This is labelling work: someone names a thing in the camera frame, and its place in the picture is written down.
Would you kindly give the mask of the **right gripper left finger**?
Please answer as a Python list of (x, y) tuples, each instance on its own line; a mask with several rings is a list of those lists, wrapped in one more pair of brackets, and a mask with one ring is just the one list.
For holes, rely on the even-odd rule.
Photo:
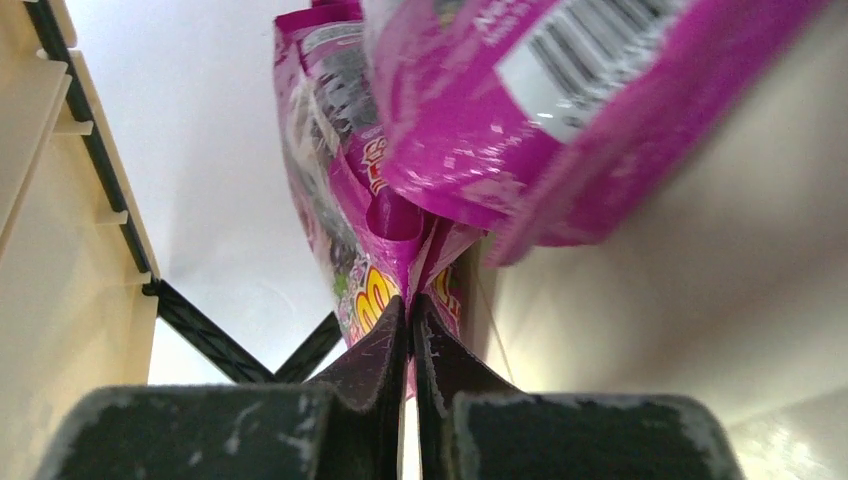
[(405, 305), (299, 384), (112, 386), (81, 399), (39, 479), (394, 479)]

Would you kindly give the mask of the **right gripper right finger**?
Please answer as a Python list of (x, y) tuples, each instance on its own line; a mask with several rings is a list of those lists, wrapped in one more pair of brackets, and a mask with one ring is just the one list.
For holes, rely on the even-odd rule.
[(470, 352), (424, 294), (411, 335), (427, 479), (743, 475), (724, 428), (692, 398), (522, 392)]

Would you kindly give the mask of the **purple grape candy bag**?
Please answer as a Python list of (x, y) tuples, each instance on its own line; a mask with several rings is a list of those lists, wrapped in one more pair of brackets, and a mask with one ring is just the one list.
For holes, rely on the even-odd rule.
[(605, 239), (820, 1), (366, 1), (388, 185), (496, 236)]
[(388, 146), (363, 28), (355, 1), (315, 1), (274, 20), (272, 80), (292, 199), (346, 344), (366, 336), (392, 298), (416, 293), (458, 333), (456, 261), (479, 233), (408, 202), (383, 178)]

